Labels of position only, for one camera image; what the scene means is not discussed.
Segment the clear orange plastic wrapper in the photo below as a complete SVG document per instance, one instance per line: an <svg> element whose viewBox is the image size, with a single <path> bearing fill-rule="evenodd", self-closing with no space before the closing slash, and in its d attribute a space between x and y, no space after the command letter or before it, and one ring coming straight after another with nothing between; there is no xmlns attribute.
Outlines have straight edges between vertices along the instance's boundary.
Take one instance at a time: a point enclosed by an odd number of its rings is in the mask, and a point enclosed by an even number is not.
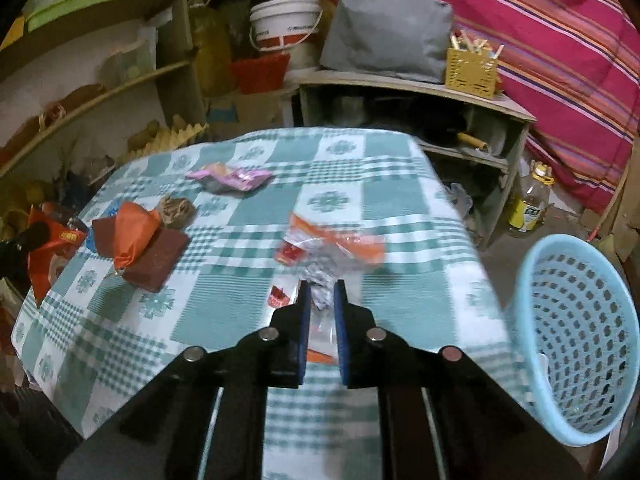
<svg viewBox="0 0 640 480"><path fill-rule="evenodd" d="M382 237L317 226L292 214L274 254L276 263L285 267L285 274L272 284L268 304L275 309L284 307L297 298L301 282L308 284L308 359L311 362L337 361L336 282L359 278L363 271L382 264L384 258Z"/></svg>

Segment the light blue laundry basket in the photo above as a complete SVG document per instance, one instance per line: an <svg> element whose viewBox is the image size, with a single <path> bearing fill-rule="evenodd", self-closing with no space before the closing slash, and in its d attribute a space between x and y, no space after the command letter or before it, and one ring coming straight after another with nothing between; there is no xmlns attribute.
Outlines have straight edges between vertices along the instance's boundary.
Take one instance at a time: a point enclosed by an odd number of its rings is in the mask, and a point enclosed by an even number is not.
<svg viewBox="0 0 640 480"><path fill-rule="evenodd" d="M526 410L564 445L606 437L639 378L638 315L612 263L577 237L545 236L526 252L504 315Z"/></svg>

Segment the dark red scouring pad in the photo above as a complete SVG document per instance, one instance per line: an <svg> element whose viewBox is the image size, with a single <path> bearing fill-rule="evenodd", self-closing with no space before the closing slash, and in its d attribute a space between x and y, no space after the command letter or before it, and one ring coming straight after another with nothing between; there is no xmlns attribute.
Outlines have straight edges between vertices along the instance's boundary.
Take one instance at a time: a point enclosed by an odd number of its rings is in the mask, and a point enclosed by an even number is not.
<svg viewBox="0 0 640 480"><path fill-rule="evenodd" d="M91 233L96 252L114 258L115 217L93 220ZM159 292L189 246L190 237L181 231L160 228L141 256L122 272L122 278L147 292Z"/></svg>

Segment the green checkered tablecloth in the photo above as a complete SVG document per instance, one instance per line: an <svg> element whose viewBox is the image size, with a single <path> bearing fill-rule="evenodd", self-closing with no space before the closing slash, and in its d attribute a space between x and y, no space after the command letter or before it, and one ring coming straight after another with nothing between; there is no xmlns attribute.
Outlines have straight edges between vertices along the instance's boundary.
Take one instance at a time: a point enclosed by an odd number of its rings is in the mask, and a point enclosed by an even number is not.
<svg viewBox="0 0 640 480"><path fill-rule="evenodd" d="M221 162L273 177L253 192L211 193L186 174ZM515 399L525 394L499 301L446 188L408 134L271 129L130 162L81 211L90 222L125 202L194 203L189 246L159 292L80 248L40 307L27 297L12 341L27 373L83 439L178 353L228 348L264 327L274 254L292 214L382 237L382 264L345 281L354 304L413 347L463 350Z"/></svg>

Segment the cooking oil bottle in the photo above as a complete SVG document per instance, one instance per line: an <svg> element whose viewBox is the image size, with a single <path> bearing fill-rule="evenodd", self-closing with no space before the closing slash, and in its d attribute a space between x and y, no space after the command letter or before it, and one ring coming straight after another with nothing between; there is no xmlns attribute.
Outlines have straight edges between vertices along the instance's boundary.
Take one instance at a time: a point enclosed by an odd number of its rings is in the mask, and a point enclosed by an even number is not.
<svg viewBox="0 0 640 480"><path fill-rule="evenodd" d="M536 230L549 206L554 185L552 168L532 159L528 174L513 192L508 225L512 233L527 235Z"/></svg>

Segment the red gold-trimmed wrapper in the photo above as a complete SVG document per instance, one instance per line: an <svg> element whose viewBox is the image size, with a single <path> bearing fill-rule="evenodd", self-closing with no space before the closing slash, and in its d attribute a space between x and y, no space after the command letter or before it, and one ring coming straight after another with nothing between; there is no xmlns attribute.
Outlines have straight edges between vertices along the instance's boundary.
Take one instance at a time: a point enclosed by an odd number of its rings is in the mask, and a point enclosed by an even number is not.
<svg viewBox="0 0 640 480"><path fill-rule="evenodd" d="M28 226L31 228L40 223L47 228L46 236L36 249L29 252L27 261L37 307L41 306L89 232L88 226L73 211L55 202L32 206Z"/></svg>

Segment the pink snack wrapper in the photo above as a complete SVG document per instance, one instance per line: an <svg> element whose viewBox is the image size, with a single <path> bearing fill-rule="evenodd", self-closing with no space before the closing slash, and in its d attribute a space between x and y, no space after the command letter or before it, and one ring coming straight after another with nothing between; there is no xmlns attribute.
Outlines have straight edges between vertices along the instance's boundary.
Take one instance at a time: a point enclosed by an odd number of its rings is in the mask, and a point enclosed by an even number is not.
<svg viewBox="0 0 640 480"><path fill-rule="evenodd" d="M230 167L215 162L186 174L211 193L253 192L273 177L273 173L262 169Z"/></svg>

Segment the wooden shelf cabinet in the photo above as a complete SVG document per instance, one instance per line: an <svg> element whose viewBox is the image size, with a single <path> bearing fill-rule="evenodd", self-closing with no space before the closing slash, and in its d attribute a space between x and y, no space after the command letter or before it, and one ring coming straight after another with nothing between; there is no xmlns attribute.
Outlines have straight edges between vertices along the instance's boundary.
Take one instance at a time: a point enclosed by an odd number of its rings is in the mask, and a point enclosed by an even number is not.
<svg viewBox="0 0 640 480"><path fill-rule="evenodd" d="M536 118L500 94L492 99L442 84L335 70L292 78L306 126L364 127L413 136L440 180L471 196L474 242L494 240L510 197L529 127Z"/></svg>

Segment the yellow egg carton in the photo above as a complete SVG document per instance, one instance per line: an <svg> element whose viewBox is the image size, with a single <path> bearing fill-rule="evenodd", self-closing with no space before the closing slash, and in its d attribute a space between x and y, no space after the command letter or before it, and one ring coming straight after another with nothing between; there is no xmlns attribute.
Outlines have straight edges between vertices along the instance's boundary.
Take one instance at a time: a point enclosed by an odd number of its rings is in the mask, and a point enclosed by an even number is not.
<svg viewBox="0 0 640 480"><path fill-rule="evenodd" d="M205 141L209 125L186 125L181 130L158 128L154 134L148 128L135 133L127 140L127 151L117 159L119 165L158 153L168 153Z"/></svg>

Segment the cardboard box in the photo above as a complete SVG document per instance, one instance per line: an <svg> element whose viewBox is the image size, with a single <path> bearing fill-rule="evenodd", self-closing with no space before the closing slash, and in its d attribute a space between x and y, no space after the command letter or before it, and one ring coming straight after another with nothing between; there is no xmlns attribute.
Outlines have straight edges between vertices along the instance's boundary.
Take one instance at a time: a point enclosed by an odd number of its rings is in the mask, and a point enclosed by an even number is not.
<svg viewBox="0 0 640 480"><path fill-rule="evenodd" d="M239 91L205 101L206 122L216 141L258 130L293 127L297 87L243 94Z"/></svg>

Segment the yellow utensil basket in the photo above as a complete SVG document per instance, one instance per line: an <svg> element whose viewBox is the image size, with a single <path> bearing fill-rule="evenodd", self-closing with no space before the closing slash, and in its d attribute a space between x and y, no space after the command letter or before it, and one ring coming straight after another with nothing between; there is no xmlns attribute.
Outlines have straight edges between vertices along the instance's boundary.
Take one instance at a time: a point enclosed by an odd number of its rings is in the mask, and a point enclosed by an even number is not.
<svg viewBox="0 0 640 480"><path fill-rule="evenodd" d="M493 99L503 92L498 72L503 44L494 47L488 39L469 36L465 30L449 34L445 86L470 96Z"/></svg>

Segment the red plastic basin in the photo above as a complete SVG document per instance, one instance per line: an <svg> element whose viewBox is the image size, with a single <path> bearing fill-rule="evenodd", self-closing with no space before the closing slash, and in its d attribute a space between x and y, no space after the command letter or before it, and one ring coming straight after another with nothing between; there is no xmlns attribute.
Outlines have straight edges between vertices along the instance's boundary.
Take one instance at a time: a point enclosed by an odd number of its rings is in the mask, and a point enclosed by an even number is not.
<svg viewBox="0 0 640 480"><path fill-rule="evenodd" d="M282 88L290 55L273 53L230 64L236 86L243 94L264 93Z"/></svg>

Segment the grey fabric bag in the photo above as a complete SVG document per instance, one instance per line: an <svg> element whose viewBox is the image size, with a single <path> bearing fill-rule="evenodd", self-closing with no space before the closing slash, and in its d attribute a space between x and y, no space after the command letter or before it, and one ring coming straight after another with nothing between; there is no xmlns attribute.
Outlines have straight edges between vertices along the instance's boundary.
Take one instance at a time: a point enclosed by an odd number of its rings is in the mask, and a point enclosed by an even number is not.
<svg viewBox="0 0 640 480"><path fill-rule="evenodd" d="M453 21L442 0L338 0L320 64L441 84Z"/></svg>

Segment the white plastic bucket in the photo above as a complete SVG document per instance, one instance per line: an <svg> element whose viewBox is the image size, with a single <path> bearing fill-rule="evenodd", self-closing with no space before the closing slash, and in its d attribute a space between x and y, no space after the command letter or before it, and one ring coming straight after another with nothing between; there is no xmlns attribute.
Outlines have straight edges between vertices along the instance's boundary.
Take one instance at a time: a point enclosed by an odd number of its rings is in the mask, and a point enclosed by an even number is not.
<svg viewBox="0 0 640 480"><path fill-rule="evenodd" d="M270 0L250 8L250 44L258 52L277 52L303 44L318 32L319 0Z"/></svg>

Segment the curved wooden wall shelf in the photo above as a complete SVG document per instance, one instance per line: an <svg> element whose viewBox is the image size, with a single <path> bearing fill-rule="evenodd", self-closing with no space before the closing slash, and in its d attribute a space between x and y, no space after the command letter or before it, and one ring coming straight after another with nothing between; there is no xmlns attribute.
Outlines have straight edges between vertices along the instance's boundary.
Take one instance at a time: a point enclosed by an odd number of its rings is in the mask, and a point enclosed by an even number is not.
<svg viewBox="0 0 640 480"><path fill-rule="evenodd" d="M119 158L156 120L205 120L186 0L110 0L28 32L1 52L1 177L49 180Z"/></svg>

